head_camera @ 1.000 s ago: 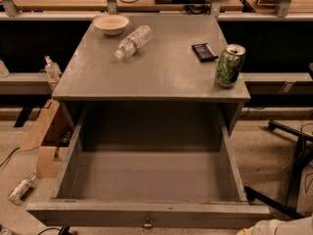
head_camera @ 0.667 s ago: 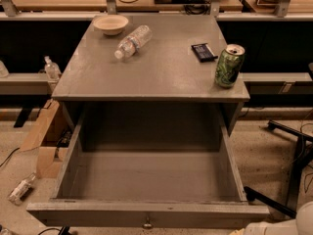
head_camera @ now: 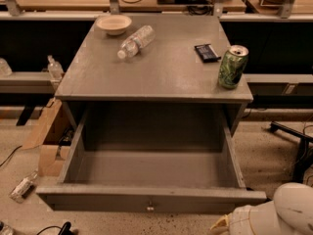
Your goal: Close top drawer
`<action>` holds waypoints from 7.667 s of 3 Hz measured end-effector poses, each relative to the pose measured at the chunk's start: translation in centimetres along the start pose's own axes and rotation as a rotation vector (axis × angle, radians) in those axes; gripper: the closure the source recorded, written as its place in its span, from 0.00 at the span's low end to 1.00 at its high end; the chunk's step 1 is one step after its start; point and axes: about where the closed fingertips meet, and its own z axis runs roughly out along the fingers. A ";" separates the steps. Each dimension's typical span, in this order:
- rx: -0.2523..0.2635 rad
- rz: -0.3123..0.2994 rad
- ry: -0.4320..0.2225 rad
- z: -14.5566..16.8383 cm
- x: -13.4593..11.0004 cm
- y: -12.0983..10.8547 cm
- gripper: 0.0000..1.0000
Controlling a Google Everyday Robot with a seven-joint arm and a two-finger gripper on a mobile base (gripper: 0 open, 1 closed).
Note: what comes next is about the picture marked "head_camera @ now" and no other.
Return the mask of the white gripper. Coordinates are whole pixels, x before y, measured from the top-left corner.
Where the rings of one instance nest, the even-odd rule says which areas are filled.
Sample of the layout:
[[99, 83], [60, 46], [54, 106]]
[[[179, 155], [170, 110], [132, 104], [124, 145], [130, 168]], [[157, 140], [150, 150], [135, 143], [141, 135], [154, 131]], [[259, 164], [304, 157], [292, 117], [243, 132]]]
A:
[[210, 235], [234, 235], [232, 230], [233, 215], [231, 213], [222, 215], [209, 228]]

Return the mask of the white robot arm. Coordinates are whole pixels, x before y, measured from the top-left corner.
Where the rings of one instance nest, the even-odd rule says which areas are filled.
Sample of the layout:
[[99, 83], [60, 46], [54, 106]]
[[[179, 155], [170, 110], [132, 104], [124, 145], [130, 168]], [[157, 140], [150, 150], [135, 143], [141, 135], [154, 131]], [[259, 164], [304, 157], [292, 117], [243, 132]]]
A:
[[313, 235], [313, 188], [283, 184], [271, 201], [221, 216], [209, 235]]

